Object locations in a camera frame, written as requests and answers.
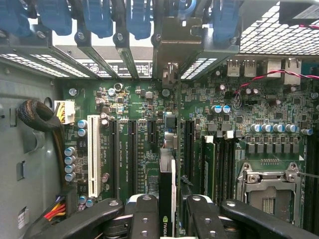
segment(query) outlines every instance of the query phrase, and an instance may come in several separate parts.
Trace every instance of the metal bracket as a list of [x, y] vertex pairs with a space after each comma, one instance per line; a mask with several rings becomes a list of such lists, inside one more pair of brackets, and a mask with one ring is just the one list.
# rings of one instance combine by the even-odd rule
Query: metal bracket
[[130, 34], [126, 29], [126, 9], [124, 0], [111, 0], [113, 13], [116, 22], [116, 32], [113, 36], [115, 47], [126, 64], [129, 73], [133, 79], [138, 79], [139, 74], [136, 69], [134, 58], [130, 49]]

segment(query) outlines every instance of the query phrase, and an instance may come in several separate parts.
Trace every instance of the green circuit board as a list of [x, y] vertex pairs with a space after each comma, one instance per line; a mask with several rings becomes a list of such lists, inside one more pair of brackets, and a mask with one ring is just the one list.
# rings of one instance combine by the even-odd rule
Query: green circuit board
[[[233, 78], [225, 75], [212, 75], [202, 78], [197, 82], [182, 82], [181, 105], [177, 105], [176, 89], [169, 89], [169, 96], [163, 96], [162, 85], [158, 81], [130, 81], [125, 80], [120, 83], [123, 88], [114, 96], [108, 94], [108, 90], [117, 83], [114, 80], [84, 81], [69, 80], [64, 82], [64, 99], [75, 102], [76, 121], [74, 125], [66, 125], [65, 146], [73, 146], [77, 149], [77, 160], [75, 162], [76, 179], [71, 184], [77, 185], [78, 195], [87, 193], [87, 153], [85, 149], [80, 149], [82, 139], [78, 136], [77, 122], [87, 118], [87, 115], [99, 115], [106, 112], [109, 115], [109, 123], [116, 122], [118, 136], [117, 159], [118, 166], [114, 164], [114, 154], [111, 153], [111, 126], [101, 125], [101, 176], [109, 173], [107, 183], [102, 184], [102, 192], [99, 201], [118, 197], [127, 202], [133, 194], [152, 193], [151, 185], [158, 184], [159, 169], [159, 149], [165, 147], [165, 132], [176, 133], [177, 130], [165, 127], [164, 116], [167, 112], [176, 114], [181, 118], [181, 168], [179, 173], [186, 175], [190, 180], [190, 189], [195, 194], [205, 194], [207, 190], [205, 169], [205, 150], [204, 137], [214, 136], [214, 153], [208, 158], [220, 160], [214, 161], [214, 183], [223, 183], [219, 187], [228, 187], [228, 192], [215, 193], [213, 201], [219, 202], [225, 197], [236, 198], [236, 181], [244, 163], [249, 163], [254, 171], [283, 171], [290, 163], [295, 163], [300, 172], [305, 172], [305, 137], [301, 135], [302, 128], [312, 128], [313, 123], [318, 120], [316, 106], [319, 104], [318, 98], [312, 99], [311, 93], [317, 92], [319, 84], [317, 82], [304, 80], [293, 93], [284, 93], [284, 85], [279, 84], [281, 79], [265, 79], [256, 81], [251, 85], [258, 89], [258, 94], [241, 96], [241, 107], [233, 107], [237, 104], [234, 101], [234, 92], [239, 86], [250, 81], [251, 78]], [[77, 90], [76, 96], [69, 95], [69, 89]], [[103, 104], [98, 103], [97, 99], [102, 99]], [[270, 106], [270, 100], [280, 100], [278, 106]], [[214, 114], [212, 106], [229, 106], [229, 114]], [[131, 151], [130, 141], [130, 122], [136, 126], [136, 141], [134, 145], [137, 158], [133, 163], [136, 164], [137, 175], [130, 178]], [[155, 127], [155, 139], [150, 143], [150, 123]], [[188, 133], [188, 123], [192, 124], [193, 130]], [[294, 124], [297, 126], [296, 133], [254, 133], [251, 125], [270, 124]], [[226, 131], [234, 131], [234, 139], [224, 140]], [[265, 152], [265, 145], [281, 146], [281, 151]], [[303, 197], [304, 179], [301, 186], [300, 195]], [[300, 219], [303, 218], [303, 201], [298, 205], [300, 209]]]

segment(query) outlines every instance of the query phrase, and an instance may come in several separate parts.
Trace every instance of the pci slot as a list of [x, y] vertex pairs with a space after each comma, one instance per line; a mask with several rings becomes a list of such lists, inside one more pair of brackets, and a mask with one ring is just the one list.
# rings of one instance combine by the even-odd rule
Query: pci slot
[[156, 120], [148, 120], [148, 143], [156, 143]]
[[128, 133], [129, 195], [132, 196], [138, 192], [138, 134], [136, 120], [129, 120]]
[[184, 173], [192, 180], [194, 173], [194, 134], [195, 122], [185, 120], [184, 122]]
[[89, 197], [97, 198], [101, 193], [100, 116], [90, 115], [87, 119]]
[[110, 121], [110, 156], [111, 156], [111, 173], [113, 178], [113, 195], [119, 198], [120, 179], [119, 179], [119, 127], [117, 120]]

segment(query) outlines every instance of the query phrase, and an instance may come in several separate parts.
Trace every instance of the heatsink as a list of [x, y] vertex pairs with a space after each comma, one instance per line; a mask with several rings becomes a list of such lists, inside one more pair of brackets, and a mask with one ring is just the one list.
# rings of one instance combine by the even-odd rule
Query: heatsink
[[88, 183], [89, 197], [101, 193], [100, 116], [88, 116]]

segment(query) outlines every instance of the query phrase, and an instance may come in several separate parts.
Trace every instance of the screw hole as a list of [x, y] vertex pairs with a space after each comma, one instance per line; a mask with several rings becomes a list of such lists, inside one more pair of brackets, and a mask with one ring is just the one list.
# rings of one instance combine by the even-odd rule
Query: screw hole
[[212, 238], [215, 238], [217, 236], [217, 232], [215, 231], [210, 231], [209, 234]]
[[142, 231], [141, 235], [144, 236], [144, 237], [147, 237], [148, 236], [148, 231]]

